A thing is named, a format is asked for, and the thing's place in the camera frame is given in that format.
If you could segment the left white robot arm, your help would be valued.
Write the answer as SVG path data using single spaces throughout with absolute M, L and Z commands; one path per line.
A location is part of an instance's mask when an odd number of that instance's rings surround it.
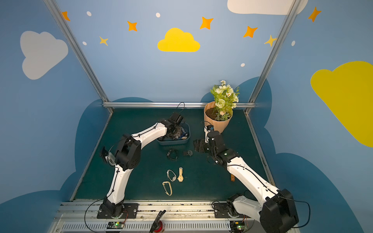
M 103 198 L 98 219 L 121 218 L 125 212 L 125 189 L 134 168 L 140 163 L 141 151 L 149 143 L 161 138 L 175 139 L 182 136 L 181 122 L 184 117 L 174 112 L 169 119 L 161 119 L 153 126 L 135 134 L 125 134 L 118 141 L 117 150 L 102 150 L 101 157 L 113 159 L 115 173 L 108 194 Z

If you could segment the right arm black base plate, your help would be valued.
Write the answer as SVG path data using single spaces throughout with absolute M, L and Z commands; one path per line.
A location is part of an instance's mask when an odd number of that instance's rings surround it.
M 229 214 L 227 203 L 213 202 L 212 209 L 215 218 L 232 218 Z

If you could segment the cream strap small watch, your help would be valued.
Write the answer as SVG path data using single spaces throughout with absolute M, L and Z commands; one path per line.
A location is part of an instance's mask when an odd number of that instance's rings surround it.
M 179 168 L 179 176 L 178 176 L 177 179 L 178 179 L 179 182 L 183 182 L 183 180 L 184 180 L 184 177 L 183 177 L 183 168 L 182 167 Z

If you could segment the black digital strap watch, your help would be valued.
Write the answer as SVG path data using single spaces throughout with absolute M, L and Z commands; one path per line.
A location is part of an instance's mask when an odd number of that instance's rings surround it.
M 178 151 L 176 149 L 169 149 L 166 154 L 166 157 L 169 160 L 176 161 L 178 158 Z

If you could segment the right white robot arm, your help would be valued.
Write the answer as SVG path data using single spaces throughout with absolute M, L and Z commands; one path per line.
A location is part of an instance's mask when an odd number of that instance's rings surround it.
M 254 195 L 255 200 L 236 194 L 226 201 L 227 215 L 240 215 L 258 221 L 267 233 L 286 233 L 299 223 L 293 195 L 279 190 L 250 168 L 243 157 L 224 143 L 218 131 L 209 131 L 205 139 L 193 142 L 195 151 L 208 153 L 216 164 L 235 176 Z

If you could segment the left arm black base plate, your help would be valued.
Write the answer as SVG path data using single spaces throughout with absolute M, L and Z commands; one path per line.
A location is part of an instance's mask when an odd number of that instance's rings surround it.
M 100 205 L 97 219 L 133 219 L 136 218 L 139 204 L 137 203 L 103 203 Z

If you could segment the cream strap square watch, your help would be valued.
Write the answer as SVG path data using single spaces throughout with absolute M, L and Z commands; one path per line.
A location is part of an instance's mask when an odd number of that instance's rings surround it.
M 173 188 L 170 182 L 165 181 L 162 183 L 162 186 L 164 188 L 165 194 L 167 196 L 172 196 L 173 195 Z

